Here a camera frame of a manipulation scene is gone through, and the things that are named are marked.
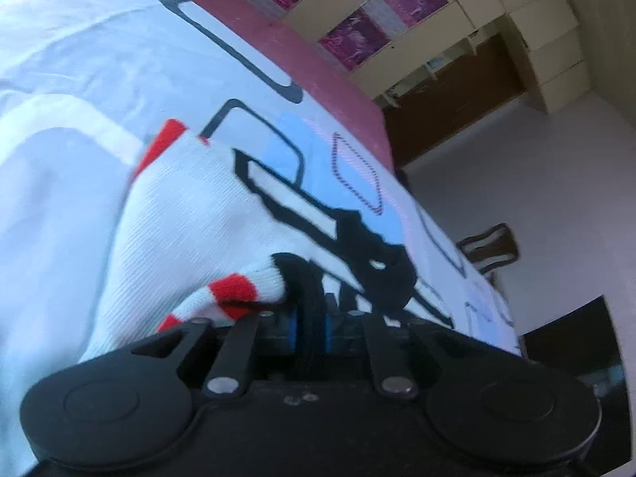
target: bed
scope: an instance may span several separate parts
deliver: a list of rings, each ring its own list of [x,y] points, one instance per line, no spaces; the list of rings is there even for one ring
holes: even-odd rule
[[[0,475],[34,462],[33,383],[274,252],[343,310],[519,353],[504,299],[393,177],[381,112],[241,0],[0,0],[0,30]]]

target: metal bolt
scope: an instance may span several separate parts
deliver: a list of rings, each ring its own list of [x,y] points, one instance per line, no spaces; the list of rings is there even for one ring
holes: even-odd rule
[[[408,394],[415,384],[405,376],[390,376],[382,381],[382,389],[391,394]]]
[[[229,376],[217,376],[207,383],[207,388],[215,394],[229,394],[239,388],[239,381]]]

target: black circular pad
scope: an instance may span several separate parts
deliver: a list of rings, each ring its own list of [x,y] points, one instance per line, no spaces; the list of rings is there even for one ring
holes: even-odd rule
[[[454,361],[431,388],[426,411],[462,452],[517,467],[579,455],[600,424],[599,403],[581,382],[523,359]]]
[[[191,415],[190,391],[174,368],[117,352],[42,380],[20,409],[38,459],[93,468],[155,455],[177,440]]]

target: wall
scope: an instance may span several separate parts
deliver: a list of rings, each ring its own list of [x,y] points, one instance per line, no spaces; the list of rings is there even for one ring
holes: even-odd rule
[[[569,0],[595,89],[636,125],[636,0]]]
[[[636,410],[636,130],[593,93],[552,116],[516,101],[406,172],[453,240],[512,227],[521,258],[499,276],[519,333],[605,295]]]

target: dotted outline pattern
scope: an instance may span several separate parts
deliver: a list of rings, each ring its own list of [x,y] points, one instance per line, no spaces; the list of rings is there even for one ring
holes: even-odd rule
[[[373,206],[370,202],[368,202],[368,200],[362,195],[360,194],[360,192],[358,192],[352,185],[351,183],[349,183],[347,180],[345,180],[341,173],[338,171],[338,142],[342,142],[345,144],[345,146],[355,154],[355,156],[363,163],[363,165],[365,167],[367,167],[367,169],[369,169],[371,171],[371,174],[373,175],[373,182],[375,185],[375,191],[378,194],[378,205],[375,207]],[[371,164],[364,159],[358,151],[356,151],[351,144],[346,141],[345,138],[343,138],[339,133],[333,133],[332,136],[332,173],[333,176],[339,181],[339,183],[341,183],[342,186],[344,186],[346,189],[348,189],[353,195],[355,195],[358,200],[364,204],[367,208],[369,208],[373,213],[375,213],[376,215],[381,215],[384,211],[384,203],[382,202],[382,192],[380,191],[380,178],[378,177],[378,173],[375,172],[375,169],[371,166]]]

